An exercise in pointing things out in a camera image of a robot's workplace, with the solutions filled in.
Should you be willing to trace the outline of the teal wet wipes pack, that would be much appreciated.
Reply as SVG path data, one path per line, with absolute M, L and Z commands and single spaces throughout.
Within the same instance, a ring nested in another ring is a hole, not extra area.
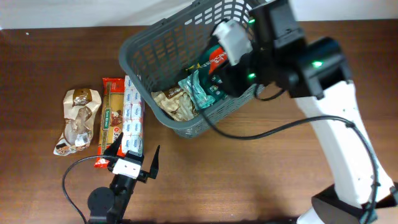
M 202 88 L 198 70 L 189 75 L 187 78 L 180 80 L 178 85 L 188 93 L 196 110 L 198 111 L 211 106 L 215 102 L 215 98 L 211 95 L 208 95 Z

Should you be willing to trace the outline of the grey plastic shopping basket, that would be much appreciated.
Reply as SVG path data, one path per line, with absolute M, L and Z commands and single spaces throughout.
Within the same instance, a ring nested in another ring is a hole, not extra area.
M 172 119 L 154 101 L 152 93 L 166 90 L 183 78 L 184 68 L 193 65 L 209 42 L 210 34 L 222 19 L 234 19 L 248 33 L 249 11 L 258 0 L 198 0 L 176 14 L 161 19 L 128 38 L 119 50 L 119 64 L 164 126 L 182 138 L 195 138 L 209 126 L 202 116 L 186 122 Z

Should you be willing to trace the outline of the green Nescafe coffee bag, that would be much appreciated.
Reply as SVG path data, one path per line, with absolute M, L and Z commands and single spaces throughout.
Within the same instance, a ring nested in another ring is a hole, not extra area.
M 220 44 L 209 46 L 199 56 L 197 62 L 186 68 L 193 73 L 198 71 L 198 77 L 201 87 L 207 95 L 212 96 L 215 101 L 220 101 L 226 97 L 226 93 L 220 88 L 222 79 L 213 72 L 222 64 L 228 62 L 227 53 Z

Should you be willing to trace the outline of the San Remo spaghetti pack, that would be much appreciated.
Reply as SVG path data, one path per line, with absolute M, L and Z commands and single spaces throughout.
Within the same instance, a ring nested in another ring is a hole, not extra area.
M 103 78 L 104 95 L 101 109 L 101 126 L 97 155 L 113 143 L 123 130 L 124 79 Z

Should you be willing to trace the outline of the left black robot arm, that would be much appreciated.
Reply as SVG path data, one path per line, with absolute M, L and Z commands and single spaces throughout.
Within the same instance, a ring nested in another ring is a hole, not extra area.
M 137 156 L 131 151 L 125 156 L 118 155 L 122 139 L 123 135 L 120 135 L 102 155 L 109 161 L 107 168 L 114 177 L 109 187 L 99 187 L 90 193 L 87 201 L 89 223 L 122 223 L 136 184 L 157 177 L 160 146 L 156 149 L 150 170 L 144 171 L 141 169 L 143 155 Z

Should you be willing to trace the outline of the beige brown snack bag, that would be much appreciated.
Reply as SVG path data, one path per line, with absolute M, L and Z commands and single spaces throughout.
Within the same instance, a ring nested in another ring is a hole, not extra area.
M 198 115 L 189 94 L 178 85 L 168 90 L 152 92 L 151 96 L 157 106 L 175 121 L 190 121 Z

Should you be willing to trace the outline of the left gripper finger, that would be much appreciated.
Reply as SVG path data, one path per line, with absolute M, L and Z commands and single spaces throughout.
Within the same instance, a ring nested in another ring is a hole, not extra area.
M 118 138 L 104 151 L 104 156 L 113 156 L 116 157 L 119 151 L 119 148 L 122 143 L 123 133 L 121 133 Z
M 156 152 L 154 154 L 148 178 L 156 179 L 157 177 L 157 174 L 159 172 L 159 151 L 160 151 L 160 145 L 157 146 Z

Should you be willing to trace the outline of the Kleenex tissue multipack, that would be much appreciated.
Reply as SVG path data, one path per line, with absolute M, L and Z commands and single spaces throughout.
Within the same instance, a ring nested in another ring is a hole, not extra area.
M 124 79 L 122 152 L 143 153 L 144 102 L 128 75 Z

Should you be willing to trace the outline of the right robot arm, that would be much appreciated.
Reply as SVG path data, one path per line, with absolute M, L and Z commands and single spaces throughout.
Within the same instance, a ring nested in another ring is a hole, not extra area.
M 295 100 L 302 123 L 310 123 L 317 135 L 334 183 L 312 197 L 298 223 L 372 223 L 377 209 L 397 205 L 397 184 L 373 149 L 337 41 L 308 43 L 285 0 L 253 7 L 243 25 L 223 19 L 212 34 L 228 58 L 216 69 L 227 95 L 274 83 Z

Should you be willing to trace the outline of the beige pastry bag left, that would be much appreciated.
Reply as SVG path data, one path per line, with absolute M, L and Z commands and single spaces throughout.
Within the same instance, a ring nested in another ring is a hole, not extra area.
M 67 156 L 90 146 L 100 106 L 101 97 L 96 90 L 80 88 L 66 92 L 63 99 L 65 127 L 54 147 L 55 155 Z

